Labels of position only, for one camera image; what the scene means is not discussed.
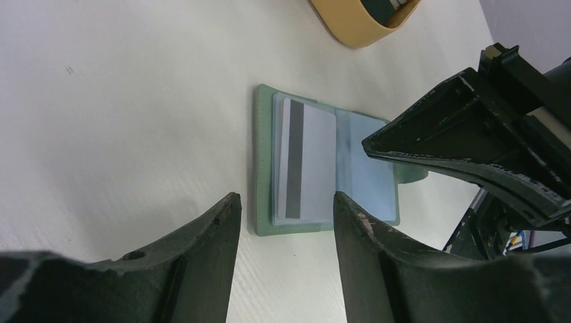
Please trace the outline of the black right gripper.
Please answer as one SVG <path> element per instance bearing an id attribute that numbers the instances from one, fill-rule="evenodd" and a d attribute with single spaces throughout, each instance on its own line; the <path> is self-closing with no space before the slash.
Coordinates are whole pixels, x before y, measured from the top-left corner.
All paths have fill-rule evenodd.
<path id="1" fill-rule="evenodd" d="M 438 84 L 362 145 L 370 157 L 477 184 L 532 225 L 568 217 L 570 59 L 541 73 L 518 46 L 495 43 L 478 73 Z"/>

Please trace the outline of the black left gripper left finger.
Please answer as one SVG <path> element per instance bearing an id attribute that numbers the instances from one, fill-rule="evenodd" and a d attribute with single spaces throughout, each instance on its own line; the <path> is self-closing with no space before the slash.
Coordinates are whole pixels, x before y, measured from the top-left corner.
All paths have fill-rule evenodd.
<path id="1" fill-rule="evenodd" d="M 1 253 L 2 322 L 225 322 L 241 228 L 231 192 L 118 260 Z"/>

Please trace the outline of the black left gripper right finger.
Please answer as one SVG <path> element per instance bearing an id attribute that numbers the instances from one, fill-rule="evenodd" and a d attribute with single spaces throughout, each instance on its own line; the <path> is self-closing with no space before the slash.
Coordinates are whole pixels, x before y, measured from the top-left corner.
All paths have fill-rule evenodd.
<path id="1" fill-rule="evenodd" d="M 570 258 L 471 260 L 373 218 L 344 192 L 333 202 L 348 322 L 569 322 Z"/>

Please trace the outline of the white striped credit card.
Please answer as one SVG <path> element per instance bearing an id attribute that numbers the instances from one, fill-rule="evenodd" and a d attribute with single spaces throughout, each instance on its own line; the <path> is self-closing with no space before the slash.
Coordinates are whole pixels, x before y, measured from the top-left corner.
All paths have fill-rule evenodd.
<path id="1" fill-rule="evenodd" d="M 284 97 L 275 108 L 273 221 L 333 218 L 337 118 L 330 110 Z"/>

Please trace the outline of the yellow oval tray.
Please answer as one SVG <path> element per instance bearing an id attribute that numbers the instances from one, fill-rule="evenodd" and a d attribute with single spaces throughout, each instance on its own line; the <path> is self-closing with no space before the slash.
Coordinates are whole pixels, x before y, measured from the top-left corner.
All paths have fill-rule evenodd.
<path id="1" fill-rule="evenodd" d="M 420 0 L 311 0 L 311 5 L 340 43 L 364 48 L 397 31 Z"/>

